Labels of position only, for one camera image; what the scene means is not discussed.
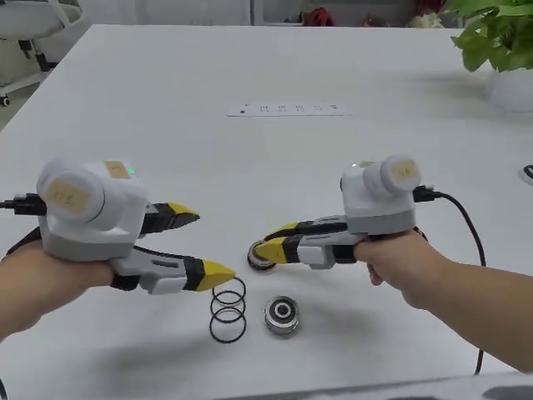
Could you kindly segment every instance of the chair wheel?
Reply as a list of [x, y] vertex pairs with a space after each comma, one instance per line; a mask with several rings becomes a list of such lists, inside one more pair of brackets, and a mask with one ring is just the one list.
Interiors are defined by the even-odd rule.
[[9, 100], [9, 97], [7, 96], [0, 97], [1, 107], [9, 107], [10, 104], [11, 104], [11, 100]]

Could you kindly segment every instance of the red object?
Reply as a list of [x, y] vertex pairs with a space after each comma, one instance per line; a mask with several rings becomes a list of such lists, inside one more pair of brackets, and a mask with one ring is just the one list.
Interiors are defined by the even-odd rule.
[[418, 0], [418, 13], [424, 14], [427, 12], [438, 13], [446, 0]]
[[317, 8], [310, 12], [304, 18], [304, 26], [306, 27], [334, 27], [335, 23], [331, 18], [330, 13], [323, 7]]

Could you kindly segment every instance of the printed label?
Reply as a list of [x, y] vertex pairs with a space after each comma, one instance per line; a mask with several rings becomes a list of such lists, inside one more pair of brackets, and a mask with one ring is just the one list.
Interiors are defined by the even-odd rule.
[[127, 173], [126, 167], [120, 161], [104, 161], [109, 175], [113, 179], [130, 179], [130, 174]]
[[392, 176], [398, 183], [407, 181], [409, 179], [418, 178], [420, 173], [418, 167], [413, 160], [400, 161], [394, 164], [391, 168]]
[[48, 188], [45, 200], [47, 203], [55, 204], [71, 213], [80, 214], [87, 206], [89, 193], [57, 179]]

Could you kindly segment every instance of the sticker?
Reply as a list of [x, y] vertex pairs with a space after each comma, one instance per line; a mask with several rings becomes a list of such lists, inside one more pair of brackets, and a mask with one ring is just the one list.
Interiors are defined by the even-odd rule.
[[227, 112], [228, 117], [311, 117], [352, 115], [336, 102], [247, 102]]
[[130, 174], [127, 173], [126, 167], [120, 161], [104, 161], [109, 175], [113, 179], [131, 179]]
[[89, 193], [61, 179], [56, 179], [48, 188], [45, 200], [71, 213], [80, 214], [87, 206]]
[[413, 160], [399, 161], [391, 167], [392, 176], [397, 183], [420, 176], [418, 167]]

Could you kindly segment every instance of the green plant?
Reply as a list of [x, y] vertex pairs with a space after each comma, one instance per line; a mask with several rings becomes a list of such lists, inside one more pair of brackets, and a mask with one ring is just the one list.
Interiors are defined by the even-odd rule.
[[533, 69], [533, 0], [451, 0], [447, 10], [471, 20], [452, 38], [467, 70], [487, 60], [499, 72]]

